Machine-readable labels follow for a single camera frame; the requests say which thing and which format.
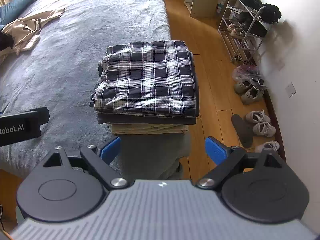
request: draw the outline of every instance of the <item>plaid shirt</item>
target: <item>plaid shirt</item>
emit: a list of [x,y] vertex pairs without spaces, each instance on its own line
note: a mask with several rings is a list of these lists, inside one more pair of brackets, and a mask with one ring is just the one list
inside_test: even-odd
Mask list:
[[99,113],[196,117],[191,54],[183,41],[134,42],[107,47],[90,106]]

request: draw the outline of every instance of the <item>bed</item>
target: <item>bed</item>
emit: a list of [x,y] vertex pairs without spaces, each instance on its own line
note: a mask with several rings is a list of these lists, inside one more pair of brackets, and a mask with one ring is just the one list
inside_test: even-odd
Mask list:
[[[97,62],[107,46],[170,39],[164,0],[36,0],[22,16],[66,8],[41,31],[39,43],[0,65],[0,111],[47,106],[48,124],[39,138],[0,148],[0,169],[27,176],[54,146],[68,154],[112,137],[89,107],[98,79]],[[121,136],[111,164],[130,178],[167,178],[189,154],[189,134]]]

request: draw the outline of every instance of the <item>blue gripper pad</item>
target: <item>blue gripper pad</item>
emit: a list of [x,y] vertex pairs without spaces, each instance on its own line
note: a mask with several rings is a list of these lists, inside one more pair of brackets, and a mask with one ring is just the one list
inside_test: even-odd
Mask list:
[[110,164],[114,158],[120,152],[120,137],[115,138],[114,140],[110,140],[103,148],[101,148],[100,158],[106,163]]
[[217,165],[222,163],[228,157],[228,147],[224,146],[217,139],[213,137],[208,137],[205,139],[205,152],[210,157],[211,160]]

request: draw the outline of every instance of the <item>wall outlet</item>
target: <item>wall outlet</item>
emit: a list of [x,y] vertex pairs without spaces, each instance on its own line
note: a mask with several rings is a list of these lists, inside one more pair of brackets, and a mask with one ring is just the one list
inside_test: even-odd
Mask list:
[[292,97],[296,93],[296,89],[294,88],[292,82],[286,86],[285,91],[287,91],[288,97]]

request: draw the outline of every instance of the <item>gray sneaker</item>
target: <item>gray sneaker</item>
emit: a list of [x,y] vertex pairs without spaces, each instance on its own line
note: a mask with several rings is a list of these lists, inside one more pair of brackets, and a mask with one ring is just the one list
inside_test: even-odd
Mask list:
[[269,116],[264,114],[264,111],[252,111],[245,116],[247,122],[259,123],[259,122],[270,122]]
[[257,123],[252,128],[252,130],[256,135],[266,136],[266,137],[272,137],[276,133],[276,128],[268,122]]
[[277,141],[269,141],[269,142],[266,142],[266,143],[263,143],[263,144],[257,146],[254,149],[254,152],[260,153],[260,152],[262,152],[262,150],[264,148],[271,148],[277,153],[280,148],[280,144]]
[[250,83],[255,89],[267,89],[267,86],[262,78],[252,78]]
[[233,85],[233,89],[237,94],[243,94],[252,87],[250,81],[244,80]]
[[244,105],[250,105],[263,98],[264,90],[256,90],[254,87],[250,88],[245,94],[241,96],[241,101]]

